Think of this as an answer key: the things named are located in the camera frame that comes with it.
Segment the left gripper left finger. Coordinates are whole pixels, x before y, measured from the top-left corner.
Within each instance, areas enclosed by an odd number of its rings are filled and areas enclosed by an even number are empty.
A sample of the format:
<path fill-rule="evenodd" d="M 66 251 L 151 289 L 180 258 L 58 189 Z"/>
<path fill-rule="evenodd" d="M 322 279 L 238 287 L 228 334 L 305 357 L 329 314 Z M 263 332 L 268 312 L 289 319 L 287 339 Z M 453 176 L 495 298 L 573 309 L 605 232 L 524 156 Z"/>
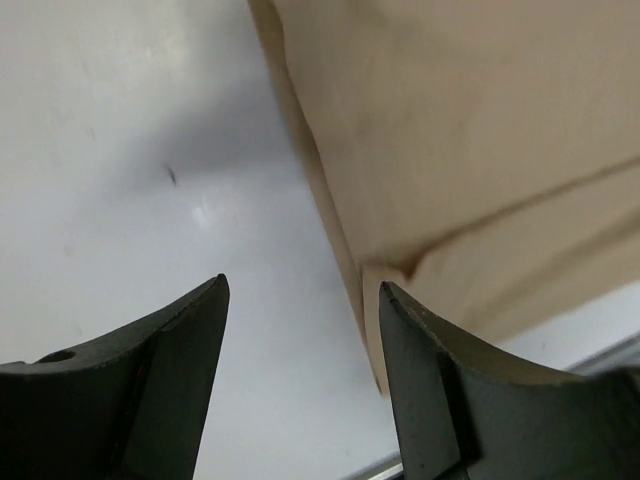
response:
<path fill-rule="evenodd" d="M 2 477 L 192 478 L 229 300 L 219 275 L 94 340 L 4 364 Z"/>

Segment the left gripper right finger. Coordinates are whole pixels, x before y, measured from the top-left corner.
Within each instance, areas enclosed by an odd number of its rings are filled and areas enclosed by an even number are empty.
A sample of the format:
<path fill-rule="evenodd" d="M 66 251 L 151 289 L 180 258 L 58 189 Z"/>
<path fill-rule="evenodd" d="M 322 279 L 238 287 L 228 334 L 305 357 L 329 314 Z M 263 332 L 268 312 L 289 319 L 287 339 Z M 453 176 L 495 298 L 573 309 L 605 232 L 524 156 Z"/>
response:
<path fill-rule="evenodd" d="M 393 283 L 379 321 L 408 479 L 635 479 L 639 370 L 581 376 L 509 354 Z"/>

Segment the beige t shirt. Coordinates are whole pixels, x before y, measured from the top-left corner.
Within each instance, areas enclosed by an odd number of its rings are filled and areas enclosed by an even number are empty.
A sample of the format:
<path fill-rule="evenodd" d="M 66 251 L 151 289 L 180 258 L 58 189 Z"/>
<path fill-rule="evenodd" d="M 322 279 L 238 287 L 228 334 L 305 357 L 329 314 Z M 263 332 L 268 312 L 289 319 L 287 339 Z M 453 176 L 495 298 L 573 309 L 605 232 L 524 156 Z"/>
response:
<path fill-rule="evenodd" d="M 378 390 L 378 289 L 500 342 L 639 277 L 635 1 L 253 1 Z"/>

